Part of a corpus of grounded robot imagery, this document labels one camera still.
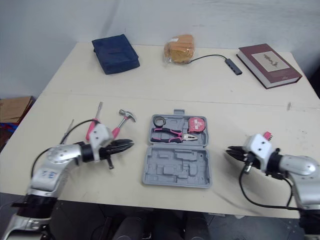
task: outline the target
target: pliers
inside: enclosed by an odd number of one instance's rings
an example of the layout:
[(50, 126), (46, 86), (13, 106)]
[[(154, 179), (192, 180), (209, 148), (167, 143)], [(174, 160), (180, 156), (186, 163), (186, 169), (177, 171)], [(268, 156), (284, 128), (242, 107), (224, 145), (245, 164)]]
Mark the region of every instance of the pliers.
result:
[(153, 128), (152, 132), (154, 133), (166, 133), (166, 134), (171, 134), (176, 137), (172, 138), (167, 138), (167, 139), (161, 139), (159, 137), (152, 137), (151, 142), (156, 142), (156, 143), (177, 143), (180, 144), (183, 141), (195, 141), (198, 140), (198, 137), (195, 135), (191, 135), (188, 133), (183, 133), (180, 130), (172, 130), (170, 128)]

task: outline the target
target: pink hammer handle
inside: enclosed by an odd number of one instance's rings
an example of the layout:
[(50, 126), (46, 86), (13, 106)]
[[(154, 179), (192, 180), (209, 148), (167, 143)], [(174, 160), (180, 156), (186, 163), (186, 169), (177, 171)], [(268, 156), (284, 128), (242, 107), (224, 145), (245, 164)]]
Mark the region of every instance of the pink hammer handle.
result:
[(112, 135), (113, 135), (113, 138), (115, 139), (118, 134), (120, 133), (120, 128), (119, 127), (116, 127), (115, 129), (112, 130)]
[(92, 122), (90, 123), (89, 129), (88, 129), (88, 131), (86, 132), (86, 135), (85, 135), (85, 139), (86, 139), (87, 141), (90, 140), (90, 133), (91, 133), (92, 130), (95, 128), (95, 126), (96, 126), (96, 122), (92, 121)]

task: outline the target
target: screwdriver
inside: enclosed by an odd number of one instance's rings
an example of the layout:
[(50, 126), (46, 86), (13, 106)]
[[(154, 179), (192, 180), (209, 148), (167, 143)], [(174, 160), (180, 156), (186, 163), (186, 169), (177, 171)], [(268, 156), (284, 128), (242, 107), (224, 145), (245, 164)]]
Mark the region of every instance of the screwdriver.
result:
[[(99, 106), (98, 106), (98, 111), (96, 112), (95, 118), (93, 118), (93, 120), (98, 120), (98, 117), (99, 117), (99, 114), (100, 114), (100, 110), (102, 108), (102, 104), (103, 104), (103, 102), (101, 101), (99, 103)], [(94, 121), (92, 121), (90, 123), (89, 129), (88, 129), (88, 131), (86, 132), (86, 135), (85, 135), (85, 139), (87, 141), (90, 140), (90, 136), (89, 135), (90, 135), (91, 131), (95, 128), (95, 126), (96, 126), (96, 123)]]
[(66, 132), (64, 133), (64, 135), (63, 135), (63, 138), (62, 138), (62, 140), (61, 140), (61, 143), (60, 144), (65, 144), (66, 143), (66, 141), (67, 141), (67, 134), (68, 134), (68, 132), (71, 130), (71, 128), (72, 128), (72, 125), (74, 124), (74, 119), (72, 119), (72, 121), (71, 121), (71, 123), (70, 123), (70, 125), (69, 125), (69, 127), (68, 127), (68, 129), (66, 130)]

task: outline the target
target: open tool case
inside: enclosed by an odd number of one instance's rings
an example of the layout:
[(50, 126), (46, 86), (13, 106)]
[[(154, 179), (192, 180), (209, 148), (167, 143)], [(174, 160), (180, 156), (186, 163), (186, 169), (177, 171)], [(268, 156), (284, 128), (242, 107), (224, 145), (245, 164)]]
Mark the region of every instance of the open tool case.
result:
[(175, 109), (174, 115), (153, 115), (149, 128), (149, 141), (145, 161), (142, 182), (149, 185), (168, 185), (177, 187), (209, 188), (212, 185), (211, 164), (209, 152), (205, 149), (208, 145), (207, 119), (205, 129), (202, 132), (191, 133), (197, 136), (197, 140), (176, 142), (153, 142), (151, 138), (170, 139), (171, 134), (154, 132), (157, 127), (153, 123), (155, 117), (163, 117), (163, 128), (182, 131), (187, 134), (189, 118), (185, 116), (185, 110)]

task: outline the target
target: white wall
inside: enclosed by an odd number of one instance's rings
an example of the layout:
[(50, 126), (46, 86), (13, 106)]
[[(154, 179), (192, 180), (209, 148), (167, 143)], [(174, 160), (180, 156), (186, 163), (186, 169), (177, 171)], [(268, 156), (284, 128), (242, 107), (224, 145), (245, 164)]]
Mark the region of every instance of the white wall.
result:
[(268, 43), (292, 52), (307, 77), (320, 65), (319, 0), (0, 0), (0, 97), (37, 97), (76, 42), (125, 33), (163, 45)]

